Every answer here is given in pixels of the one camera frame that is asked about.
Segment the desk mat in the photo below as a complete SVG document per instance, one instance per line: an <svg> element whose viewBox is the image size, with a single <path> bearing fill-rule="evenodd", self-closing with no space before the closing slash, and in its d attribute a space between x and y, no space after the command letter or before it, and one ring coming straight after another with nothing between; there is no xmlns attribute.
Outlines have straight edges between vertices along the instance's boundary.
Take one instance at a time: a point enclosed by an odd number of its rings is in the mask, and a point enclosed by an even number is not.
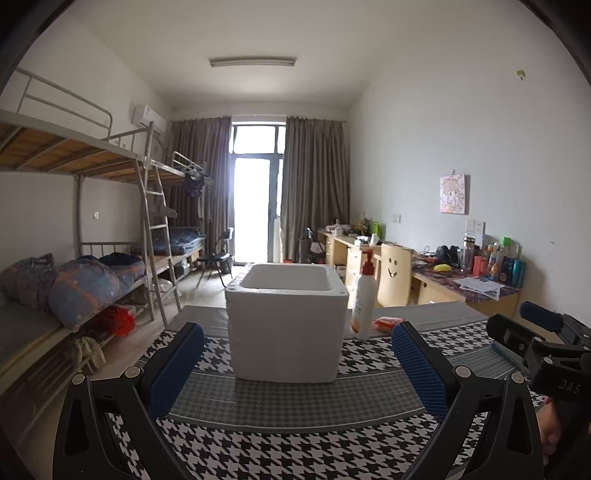
<svg viewBox="0 0 591 480"><path fill-rule="evenodd" d="M515 369L492 349L486 321L421 333L453 365L484 377ZM143 365L175 332L165 330L138 361ZM337 379L330 384L279 384L233 376L229 342L209 337L166 417L157 423L171 447L203 479L398 479L438 423L427 414L389 337L343 342ZM532 393L534 404L543 398ZM454 466L478 442L478 415ZM121 417L111 415L134 475L148 478Z"/></svg>

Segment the brown curtain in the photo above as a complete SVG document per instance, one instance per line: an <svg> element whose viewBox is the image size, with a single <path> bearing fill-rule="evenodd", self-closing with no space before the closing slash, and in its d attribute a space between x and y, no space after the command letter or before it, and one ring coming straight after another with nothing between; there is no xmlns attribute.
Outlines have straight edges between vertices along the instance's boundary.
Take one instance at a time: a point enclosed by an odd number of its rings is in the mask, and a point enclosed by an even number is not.
<svg viewBox="0 0 591 480"><path fill-rule="evenodd" d="M189 196L183 185L173 186L168 193L168 205L178 213L170 219L171 226L195 226L207 235L206 251L213 252L217 238L228 228L228 197L230 193L230 155L228 144L232 119L202 118L173 122L168 138L168 163L178 151L205 168L213 180L203 198Z"/></svg>
<svg viewBox="0 0 591 480"><path fill-rule="evenodd" d="M349 159L342 122L287 119L281 195L283 258L294 260L306 227L349 221Z"/></svg>

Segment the human hand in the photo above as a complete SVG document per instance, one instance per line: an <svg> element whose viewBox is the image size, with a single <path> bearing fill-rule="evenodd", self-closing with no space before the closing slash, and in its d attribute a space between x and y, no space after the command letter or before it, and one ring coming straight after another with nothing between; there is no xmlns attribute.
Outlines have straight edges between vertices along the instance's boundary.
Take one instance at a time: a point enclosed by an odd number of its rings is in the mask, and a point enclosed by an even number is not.
<svg viewBox="0 0 591 480"><path fill-rule="evenodd" d="M558 412L556 411L556 400L546 397L544 405L536 414L538 417L538 428L540 429L540 439L542 441L542 453L544 454L544 466L550 462L550 456L556 451L562 429ZM591 435L591 424L589 424L588 434Z"/></svg>

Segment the blanket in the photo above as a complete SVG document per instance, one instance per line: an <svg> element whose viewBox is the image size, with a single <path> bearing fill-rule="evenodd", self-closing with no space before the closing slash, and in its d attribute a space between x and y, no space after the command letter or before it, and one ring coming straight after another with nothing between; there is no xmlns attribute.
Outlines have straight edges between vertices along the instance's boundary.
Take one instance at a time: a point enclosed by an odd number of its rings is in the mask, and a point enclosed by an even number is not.
<svg viewBox="0 0 591 480"><path fill-rule="evenodd" d="M173 255L184 255L191 250L201 248L206 237L196 228L170 227L168 231L170 233L170 249ZM152 231L152 244L155 255L167 254L166 237L163 229ZM134 255L141 255L141 245L132 245L130 252Z"/></svg>
<svg viewBox="0 0 591 480"><path fill-rule="evenodd" d="M0 274L2 294L44 313L53 313L64 326L77 331L131 291L145 274L138 257L111 254L100 259L87 255L55 266L52 254L26 258Z"/></svg>

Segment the ceiling light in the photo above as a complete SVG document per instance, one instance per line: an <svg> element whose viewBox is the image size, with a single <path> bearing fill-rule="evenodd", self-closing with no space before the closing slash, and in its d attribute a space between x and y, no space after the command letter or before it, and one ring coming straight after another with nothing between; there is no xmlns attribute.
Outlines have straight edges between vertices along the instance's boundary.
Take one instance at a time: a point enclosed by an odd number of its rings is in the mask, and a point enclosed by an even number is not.
<svg viewBox="0 0 591 480"><path fill-rule="evenodd" d="M275 67L296 66L295 57L223 57L209 59L212 67L236 67L241 65L271 65Z"/></svg>

